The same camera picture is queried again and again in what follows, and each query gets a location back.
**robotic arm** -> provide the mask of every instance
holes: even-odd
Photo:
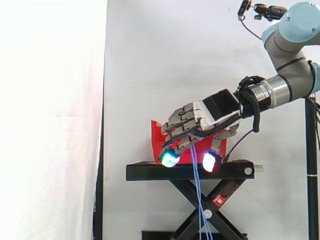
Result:
[[[249,8],[248,3],[251,1],[242,2],[240,14]],[[273,15],[277,10],[267,9]],[[261,37],[277,75],[268,79],[245,77],[235,92],[224,89],[174,111],[162,126],[162,132],[167,134],[159,158],[162,164],[170,161],[174,166],[186,149],[210,135],[215,136],[210,152],[219,156],[217,143],[234,136],[241,119],[254,116],[253,132],[257,133],[260,112],[320,91],[320,66],[308,61],[302,51],[304,46],[320,45],[320,7],[300,2],[288,11],[284,9],[280,9],[282,17],[277,15],[280,22],[267,28]],[[267,12],[263,16],[276,19]]]

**light blue joint cap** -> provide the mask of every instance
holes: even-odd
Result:
[[[276,31],[278,26],[279,26],[279,23],[276,23],[276,24],[271,25],[270,27],[268,27],[266,30],[264,30],[264,32],[261,35],[263,45],[266,44],[266,41]]]
[[[320,32],[320,8],[311,2],[293,5],[281,18],[279,31],[292,43],[311,40]]]
[[[314,74],[315,74],[315,83],[312,89],[312,93],[314,94],[320,91],[320,66],[315,62],[312,62],[311,64],[313,65]]]

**white backdrop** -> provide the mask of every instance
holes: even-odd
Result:
[[[0,2],[0,239],[90,240],[106,0]]]
[[[297,1],[265,0],[290,7]],[[193,211],[169,182],[126,182],[125,166],[152,159],[150,120],[164,123],[186,103],[245,76],[275,70],[263,44],[237,19],[241,0],[111,0],[105,63],[104,240],[139,240],[141,230],[174,231]],[[257,34],[266,20],[246,23]],[[306,50],[320,62],[319,48]],[[235,143],[252,127],[241,122]],[[264,166],[221,211],[252,240],[307,239],[304,102],[262,114],[261,132],[232,155]],[[206,182],[205,188],[211,188]]]

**warning label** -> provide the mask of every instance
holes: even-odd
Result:
[[[235,181],[230,181],[223,190],[212,200],[213,203],[220,208],[230,196],[239,188]]]

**black metal stand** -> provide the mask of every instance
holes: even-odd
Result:
[[[309,240],[319,240],[316,116],[316,111],[312,106],[312,103],[305,100],[305,144]]]
[[[202,194],[202,206],[205,217],[219,233],[213,233],[215,240],[248,240],[247,234],[239,232],[235,226],[219,211],[222,205],[242,185],[246,179],[254,179],[254,164],[247,160],[238,160],[215,166],[213,172],[207,172],[198,166],[199,177],[219,179],[219,184],[208,194]],[[197,240],[199,239],[199,203],[197,190],[191,182],[194,179],[193,167],[177,165],[167,168],[154,162],[140,162],[126,166],[127,181],[169,180],[196,208],[175,232],[142,231],[142,240]]]
[[[93,240],[103,240],[104,212],[104,104],[102,104],[101,136],[98,174],[95,185],[95,207],[93,210]]]

